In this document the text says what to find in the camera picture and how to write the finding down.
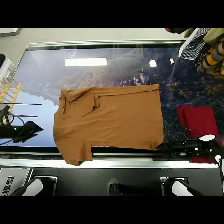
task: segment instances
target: white wall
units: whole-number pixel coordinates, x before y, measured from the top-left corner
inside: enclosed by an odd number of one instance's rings
[[[13,33],[16,32],[18,28],[0,28],[0,33]]]

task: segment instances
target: red cloth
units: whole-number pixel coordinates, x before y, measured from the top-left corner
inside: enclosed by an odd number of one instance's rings
[[[214,111],[211,107],[181,106],[177,109],[177,114],[182,125],[187,128],[192,138],[199,138],[203,135],[213,134],[222,145],[216,126]]]

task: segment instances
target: gray floor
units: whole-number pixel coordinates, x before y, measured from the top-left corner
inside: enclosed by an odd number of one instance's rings
[[[17,36],[0,37],[0,53],[18,64],[29,43],[76,40],[183,40],[164,28],[22,28]]]

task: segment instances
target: shirt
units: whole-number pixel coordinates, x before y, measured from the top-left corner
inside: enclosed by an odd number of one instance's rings
[[[91,146],[155,150],[163,137],[158,84],[61,92],[54,139],[67,163],[92,160]]]

